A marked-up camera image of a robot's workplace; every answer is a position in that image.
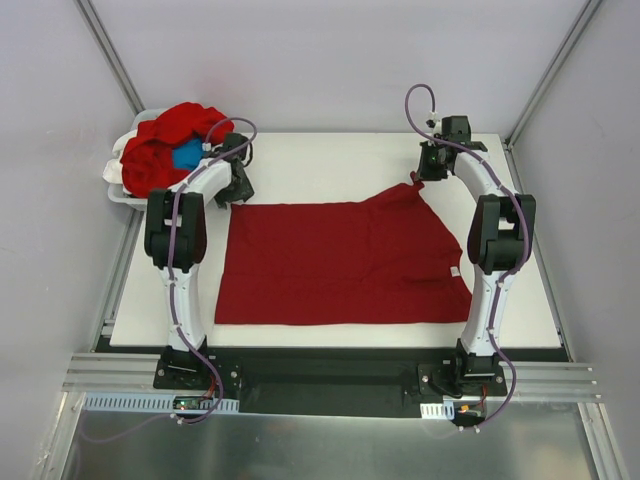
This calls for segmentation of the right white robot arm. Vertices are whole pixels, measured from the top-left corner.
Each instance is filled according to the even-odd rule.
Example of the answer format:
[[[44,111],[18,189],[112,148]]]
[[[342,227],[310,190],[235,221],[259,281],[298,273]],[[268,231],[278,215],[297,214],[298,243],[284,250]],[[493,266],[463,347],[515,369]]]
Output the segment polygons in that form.
[[[515,275],[531,255],[536,200],[503,182],[487,147],[472,139],[466,116],[431,117],[421,143],[417,178],[459,179],[475,201],[467,239],[474,286],[466,326],[451,365],[442,374],[452,388],[470,395],[499,375],[499,333]]]

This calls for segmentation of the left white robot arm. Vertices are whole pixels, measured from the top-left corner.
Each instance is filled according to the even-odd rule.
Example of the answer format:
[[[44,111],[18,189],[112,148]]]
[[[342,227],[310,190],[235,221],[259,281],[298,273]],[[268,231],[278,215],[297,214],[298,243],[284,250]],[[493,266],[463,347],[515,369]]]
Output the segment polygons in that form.
[[[160,368],[192,389],[205,386],[212,374],[198,297],[207,250],[206,207],[213,202],[225,208],[254,195],[245,171],[253,159],[252,141],[230,132],[216,147],[205,142],[193,172],[171,187],[152,190],[147,199],[144,250],[159,271],[169,322]]]

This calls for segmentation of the dark red t shirt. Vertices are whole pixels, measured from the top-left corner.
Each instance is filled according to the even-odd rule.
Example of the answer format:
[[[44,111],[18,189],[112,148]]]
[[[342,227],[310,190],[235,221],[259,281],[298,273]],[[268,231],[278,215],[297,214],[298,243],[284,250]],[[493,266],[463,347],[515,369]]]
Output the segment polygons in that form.
[[[462,248],[424,187],[411,180],[360,202],[233,207],[215,322],[466,321]]]

